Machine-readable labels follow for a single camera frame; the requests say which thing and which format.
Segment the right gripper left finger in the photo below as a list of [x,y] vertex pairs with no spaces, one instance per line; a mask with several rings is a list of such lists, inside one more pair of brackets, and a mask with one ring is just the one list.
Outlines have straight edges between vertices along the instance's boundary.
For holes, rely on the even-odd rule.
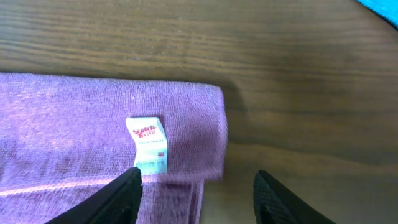
[[141,198],[141,171],[132,167],[47,224],[135,224]]

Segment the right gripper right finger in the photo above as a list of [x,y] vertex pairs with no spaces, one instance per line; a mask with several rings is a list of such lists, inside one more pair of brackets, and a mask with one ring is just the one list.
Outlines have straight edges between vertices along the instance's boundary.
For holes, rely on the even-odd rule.
[[264,170],[253,185],[257,224],[335,224]]

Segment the purple microfiber cloth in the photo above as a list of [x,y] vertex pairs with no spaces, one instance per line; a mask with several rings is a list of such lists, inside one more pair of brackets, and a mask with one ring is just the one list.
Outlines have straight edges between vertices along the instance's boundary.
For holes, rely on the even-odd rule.
[[198,223],[204,183],[223,175],[217,86],[52,75],[1,75],[1,222],[45,223],[134,165],[153,123],[167,139],[163,174],[142,176],[139,223]]

